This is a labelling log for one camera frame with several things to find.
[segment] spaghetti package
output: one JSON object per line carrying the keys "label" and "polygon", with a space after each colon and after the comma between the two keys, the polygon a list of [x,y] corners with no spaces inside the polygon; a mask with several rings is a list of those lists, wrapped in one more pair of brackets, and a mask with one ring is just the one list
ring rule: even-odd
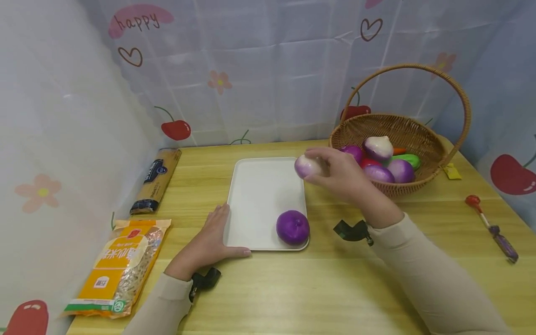
{"label": "spaghetti package", "polygon": [[171,220],[115,222],[110,240],[78,297],[65,308],[65,315],[119,318],[132,312]]}
{"label": "spaghetti package", "polygon": [[143,180],[136,202],[130,209],[130,215],[152,213],[157,210],[180,158],[181,150],[179,149],[164,148],[158,151],[157,157]]}

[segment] wooden table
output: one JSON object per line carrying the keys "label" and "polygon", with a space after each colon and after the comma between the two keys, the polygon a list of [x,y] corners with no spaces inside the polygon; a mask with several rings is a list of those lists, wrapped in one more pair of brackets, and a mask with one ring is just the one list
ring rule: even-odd
{"label": "wooden table", "polygon": [[[172,219],[141,306],[173,256],[199,231],[207,213],[226,201],[242,158],[298,157],[326,140],[185,148],[158,214]],[[431,184],[397,199],[422,231],[456,259],[487,292],[517,334],[536,334],[536,236],[461,154],[453,163],[463,180],[441,173]],[[505,260],[477,214],[464,203],[475,193],[488,219],[520,254]],[[302,252],[254,252],[218,264],[222,277],[202,292],[179,334],[422,334],[419,315],[364,241],[343,241],[332,229],[361,219],[354,209],[306,185],[311,242]],[[68,335],[120,334],[130,318],[76,317]]]}

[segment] orange carrot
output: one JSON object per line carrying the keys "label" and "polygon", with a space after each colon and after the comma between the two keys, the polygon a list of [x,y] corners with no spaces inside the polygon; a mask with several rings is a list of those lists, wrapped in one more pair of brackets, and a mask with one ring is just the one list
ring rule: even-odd
{"label": "orange carrot", "polygon": [[405,153],[406,153],[406,148],[394,148],[393,150],[393,156],[403,155]]}

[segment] black clip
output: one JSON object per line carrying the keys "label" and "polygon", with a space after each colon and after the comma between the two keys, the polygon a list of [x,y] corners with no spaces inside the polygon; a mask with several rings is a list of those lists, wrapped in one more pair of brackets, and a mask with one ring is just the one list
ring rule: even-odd
{"label": "black clip", "polygon": [[221,272],[215,267],[211,267],[206,275],[194,273],[192,276],[193,285],[190,290],[190,302],[193,303],[193,299],[196,297],[197,290],[209,289],[216,286],[218,279],[221,277]]}
{"label": "black clip", "polygon": [[354,242],[367,239],[369,247],[372,247],[374,244],[374,240],[368,233],[367,223],[363,220],[356,223],[353,227],[350,227],[344,220],[340,220],[333,230],[345,241]]}

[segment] yellow sticky note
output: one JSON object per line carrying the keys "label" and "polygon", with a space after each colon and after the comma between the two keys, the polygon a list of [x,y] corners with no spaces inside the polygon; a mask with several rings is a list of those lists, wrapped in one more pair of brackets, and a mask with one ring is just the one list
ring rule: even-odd
{"label": "yellow sticky note", "polygon": [[453,163],[448,163],[444,168],[443,171],[445,171],[446,176],[448,179],[461,179],[460,172],[456,170]]}

